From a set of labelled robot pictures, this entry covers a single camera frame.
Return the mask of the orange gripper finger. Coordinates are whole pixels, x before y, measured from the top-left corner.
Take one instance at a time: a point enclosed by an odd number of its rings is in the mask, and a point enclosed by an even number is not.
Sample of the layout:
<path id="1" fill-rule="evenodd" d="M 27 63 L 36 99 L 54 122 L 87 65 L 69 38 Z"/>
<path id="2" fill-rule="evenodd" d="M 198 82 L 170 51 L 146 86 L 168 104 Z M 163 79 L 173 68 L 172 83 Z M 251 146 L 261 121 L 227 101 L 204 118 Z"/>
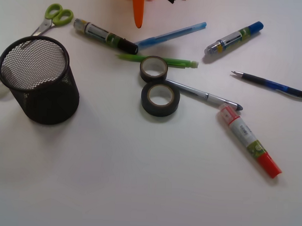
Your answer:
<path id="1" fill-rule="evenodd" d="M 144 13 L 144 0 L 132 0 L 134 22 L 138 29 L 142 27 L 143 13 Z"/>

